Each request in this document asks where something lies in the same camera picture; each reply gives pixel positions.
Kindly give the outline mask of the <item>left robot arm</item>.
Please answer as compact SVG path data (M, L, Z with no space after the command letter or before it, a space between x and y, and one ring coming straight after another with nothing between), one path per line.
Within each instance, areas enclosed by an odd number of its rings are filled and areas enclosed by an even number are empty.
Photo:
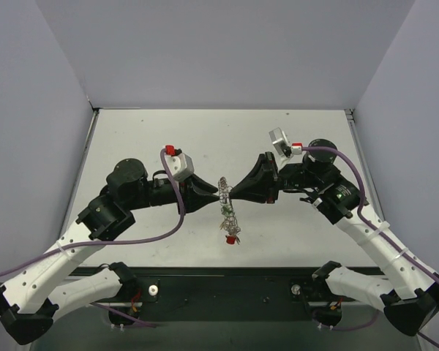
M163 157L162 161L166 178L160 172L149 176L137 159L120 161L100 194L46 251L44 259L0 282L0 322L19 345L37 340L55 321L80 307L107 298L136 302L145 293L124 263L111 263L84 279L64 283L87 258L117 242L135 223L134 210L175 203L184 216L218 201L218 189L181 166L179 157Z

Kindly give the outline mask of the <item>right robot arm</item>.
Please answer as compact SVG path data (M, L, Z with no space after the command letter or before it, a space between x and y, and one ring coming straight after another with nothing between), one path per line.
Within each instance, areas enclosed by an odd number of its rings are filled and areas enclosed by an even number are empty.
M439 273L423 263L391 231L369 203L354 163L325 139L274 142L281 161L260 154L249 174L230 191L235 200L274 203L280 192L301 194L346 233L376 264L382 279L329 261L312 274L327 293L383 312L406 336L415 336L439 312Z

